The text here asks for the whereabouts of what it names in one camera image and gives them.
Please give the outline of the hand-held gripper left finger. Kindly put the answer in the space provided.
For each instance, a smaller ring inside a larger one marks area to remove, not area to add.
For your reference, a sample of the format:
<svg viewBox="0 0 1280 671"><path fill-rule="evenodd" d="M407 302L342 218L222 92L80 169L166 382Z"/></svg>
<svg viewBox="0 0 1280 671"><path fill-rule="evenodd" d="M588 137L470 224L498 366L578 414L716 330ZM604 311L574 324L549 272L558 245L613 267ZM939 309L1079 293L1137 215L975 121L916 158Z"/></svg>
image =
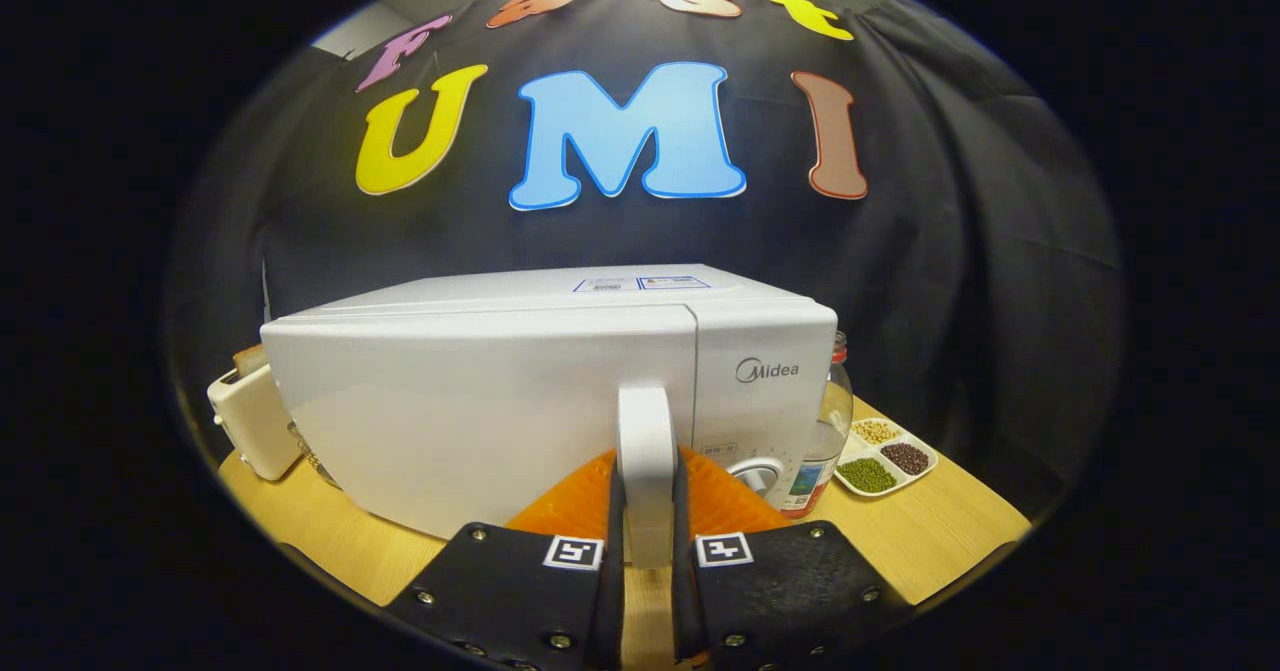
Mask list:
<svg viewBox="0 0 1280 671"><path fill-rule="evenodd" d="M607 451L503 525L465 524L387 604L443 670L617 670L621 480Z"/></svg>

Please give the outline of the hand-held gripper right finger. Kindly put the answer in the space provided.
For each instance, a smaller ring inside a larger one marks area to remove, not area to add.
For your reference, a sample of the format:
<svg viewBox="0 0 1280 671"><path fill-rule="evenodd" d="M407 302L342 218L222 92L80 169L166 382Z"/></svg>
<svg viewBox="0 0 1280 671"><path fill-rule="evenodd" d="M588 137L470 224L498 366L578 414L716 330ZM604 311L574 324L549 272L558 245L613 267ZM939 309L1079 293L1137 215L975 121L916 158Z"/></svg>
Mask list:
<svg viewBox="0 0 1280 671"><path fill-rule="evenodd" d="M698 670L850 670L913 604L832 522L791 522L718 464L678 452L675 653Z"/></svg>

